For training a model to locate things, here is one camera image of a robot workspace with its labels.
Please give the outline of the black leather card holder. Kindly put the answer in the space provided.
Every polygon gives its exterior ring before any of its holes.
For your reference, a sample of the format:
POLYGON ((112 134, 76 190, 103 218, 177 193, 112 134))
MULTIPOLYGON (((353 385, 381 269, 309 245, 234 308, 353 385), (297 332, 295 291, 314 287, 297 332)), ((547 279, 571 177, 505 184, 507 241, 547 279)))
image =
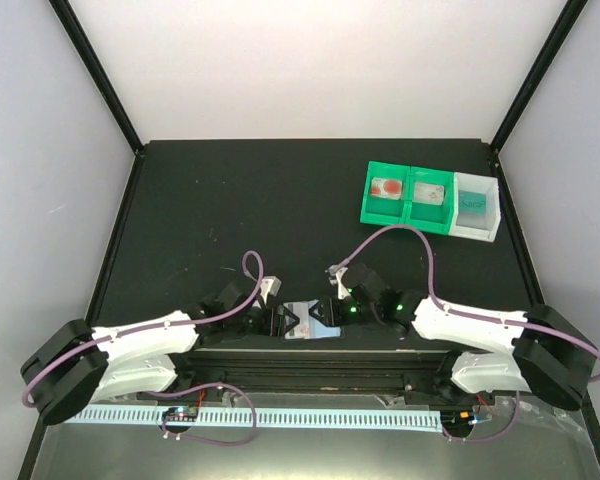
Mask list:
POLYGON ((340 327, 328 327, 319 321, 318 301, 283 304, 283 339, 286 341, 324 340, 343 336, 340 327))

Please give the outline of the white card red pattern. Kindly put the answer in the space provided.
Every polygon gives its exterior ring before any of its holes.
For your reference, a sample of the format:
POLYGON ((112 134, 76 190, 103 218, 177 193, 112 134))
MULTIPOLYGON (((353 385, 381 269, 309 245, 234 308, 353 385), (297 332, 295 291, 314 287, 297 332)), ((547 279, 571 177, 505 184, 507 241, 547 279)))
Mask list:
POLYGON ((439 184, 431 184, 416 181, 413 186, 414 203, 441 206, 445 199, 445 187, 439 184))

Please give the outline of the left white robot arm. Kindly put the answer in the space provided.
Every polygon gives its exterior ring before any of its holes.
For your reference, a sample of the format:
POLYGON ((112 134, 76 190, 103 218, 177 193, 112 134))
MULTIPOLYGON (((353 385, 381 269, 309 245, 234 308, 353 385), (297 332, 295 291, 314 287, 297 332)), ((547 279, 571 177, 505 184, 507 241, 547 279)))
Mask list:
POLYGON ((56 425, 91 403, 131 393, 185 398, 195 376, 172 356, 247 335, 283 337, 299 325, 299 317, 276 299, 280 285, 273 276, 254 290, 234 281, 217 295, 129 325, 90 327, 71 320, 21 366, 22 403, 44 424, 56 425))

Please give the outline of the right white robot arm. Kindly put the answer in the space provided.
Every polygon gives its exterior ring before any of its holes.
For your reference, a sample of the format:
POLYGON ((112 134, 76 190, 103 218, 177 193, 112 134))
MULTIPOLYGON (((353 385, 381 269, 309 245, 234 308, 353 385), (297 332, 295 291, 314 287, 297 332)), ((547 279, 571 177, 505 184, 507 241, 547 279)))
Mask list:
POLYGON ((545 304, 529 311, 496 311, 446 302, 417 290, 390 287, 364 264, 331 274, 333 296, 318 299, 310 318, 330 328, 377 324, 401 335, 458 345, 434 379, 437 396, 531 393, 563 410, 582 407, 599 358, 596 347, 545 304))

